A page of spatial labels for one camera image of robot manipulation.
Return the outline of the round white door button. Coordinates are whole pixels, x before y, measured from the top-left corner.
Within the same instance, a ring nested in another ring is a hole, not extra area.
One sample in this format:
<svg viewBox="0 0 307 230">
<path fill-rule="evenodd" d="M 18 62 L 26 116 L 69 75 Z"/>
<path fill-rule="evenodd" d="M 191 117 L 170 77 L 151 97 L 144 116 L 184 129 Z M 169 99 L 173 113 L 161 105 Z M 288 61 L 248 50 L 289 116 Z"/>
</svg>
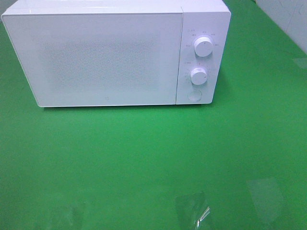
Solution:
<svg viewBox="0 0 307 230">
<path fill-rule="evenodd" d="M 199 90 L 193 90 L 188 94 L 188 99 L 193 102 L 198 102 L 202 98 L 202 92 Z"/>
</svg>

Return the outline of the white microwave knob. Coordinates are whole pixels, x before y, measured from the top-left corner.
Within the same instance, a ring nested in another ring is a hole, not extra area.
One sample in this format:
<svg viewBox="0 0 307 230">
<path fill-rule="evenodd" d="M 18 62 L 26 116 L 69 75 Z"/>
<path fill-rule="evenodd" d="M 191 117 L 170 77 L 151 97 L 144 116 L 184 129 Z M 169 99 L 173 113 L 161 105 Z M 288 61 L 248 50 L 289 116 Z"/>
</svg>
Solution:
<svg viewBox="0 0 307 230">
<path fill-rule="evenodd" d="M 210 55 L 213 51 L 213 42 L 211 38 L 206 35 L 198 37 L 194 41 L 194 52 L 197 56 L 203 58 Z"/>
<path fill-rule="evenodd" d="M 208 75 L 204 68 L 195 68 L 190 73 L 191 82 L 194 85 L 203 85 L 207 79 Z"/>
</svg>

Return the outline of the white microwave door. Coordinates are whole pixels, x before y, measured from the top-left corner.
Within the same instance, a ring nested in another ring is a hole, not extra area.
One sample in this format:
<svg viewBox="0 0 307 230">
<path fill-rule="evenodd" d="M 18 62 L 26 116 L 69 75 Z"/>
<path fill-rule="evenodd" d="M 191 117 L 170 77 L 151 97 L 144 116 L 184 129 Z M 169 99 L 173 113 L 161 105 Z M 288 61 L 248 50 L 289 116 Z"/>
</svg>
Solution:
<svg viewBox="0 0 307 230">
<path fill-rule="evenodd" d="M 181 13 L 5 15 L 41 107 L 174 104 Z"/>
</svg>

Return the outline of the green table cloth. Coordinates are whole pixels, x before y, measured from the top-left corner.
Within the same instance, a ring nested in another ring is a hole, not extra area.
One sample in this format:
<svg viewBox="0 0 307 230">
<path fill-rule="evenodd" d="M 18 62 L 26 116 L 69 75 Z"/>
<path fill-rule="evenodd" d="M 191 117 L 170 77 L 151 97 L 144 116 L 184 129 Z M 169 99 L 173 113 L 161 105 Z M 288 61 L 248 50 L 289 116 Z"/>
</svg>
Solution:
<svg viewBox="0 0 307 230">
<path fill-rule="evenodd" d="M 1 229 L 306 229 L 307 56 L 226 5 L 209 105 L 40 108 L 2 27 Z"/>
</svg>

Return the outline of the white microwave oven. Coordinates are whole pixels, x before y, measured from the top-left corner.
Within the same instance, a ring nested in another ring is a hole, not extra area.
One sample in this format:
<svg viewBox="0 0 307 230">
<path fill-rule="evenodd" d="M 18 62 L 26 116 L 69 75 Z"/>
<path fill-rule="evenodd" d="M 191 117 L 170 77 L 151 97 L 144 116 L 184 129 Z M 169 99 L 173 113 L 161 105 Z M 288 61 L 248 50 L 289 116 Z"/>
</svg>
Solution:
<svg viewBox="0 0 307 230">
<path fill-rule="evenodd" d="M 221 0 L 18 0 L 1 15 L 1 20 L 5 15 L 159 13 L 182 14 L 177 94 L 173 105 L 210 104 L 231 20 L 231 12 Z M 194 52 L 194 41 L 202 35 L 213 42 L 213 51 L 207 57 L 199 57 Z M 190 73 L 195 68 L 207 72 L 208 79 L 203 85 L 191 82 Z M 202 92 L 200 101 L 188 99 L 193 90 Z"/>
</svg>

